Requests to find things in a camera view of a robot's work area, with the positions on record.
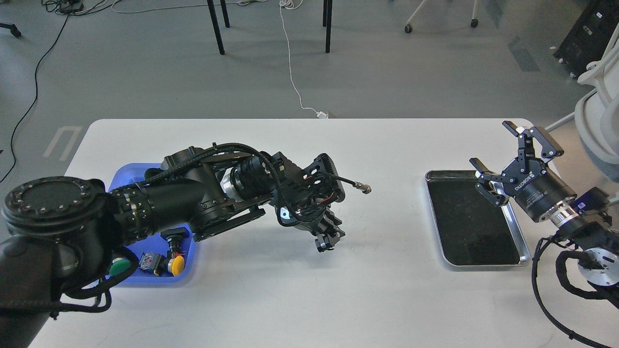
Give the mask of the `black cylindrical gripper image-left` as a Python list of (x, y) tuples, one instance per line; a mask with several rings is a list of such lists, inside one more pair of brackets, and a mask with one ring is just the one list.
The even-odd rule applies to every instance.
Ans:
[(296, 223), (295, 227), (301, 231), (308, 231), (315, 236), (316, 248), (319, 252), (333, 250), (336, 243), (346, 236), (340, 228), (342, 220), (337, 218), (331, 211), (330, 205), (310, 205), (296, 212), (302, 221), (290, 216), (290, 222)]

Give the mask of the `black robot arm image-left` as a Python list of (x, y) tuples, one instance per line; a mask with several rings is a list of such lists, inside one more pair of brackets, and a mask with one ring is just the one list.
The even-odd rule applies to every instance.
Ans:
[(300, 168), (281, 153), (226, 143), (167, 156), (145, 178), (107, 191), (101, 180), (44, 177), (12, 189), (1, 213), (1, 346), (26, 348), (49, 318), (101, 313), (111, 287), (139, 266), (129, 245), (187, 223), (199, 242), (265, 215), (308, 231), (320, 252), (345, 235), (331, 203), (345, 199), (327, 154)]

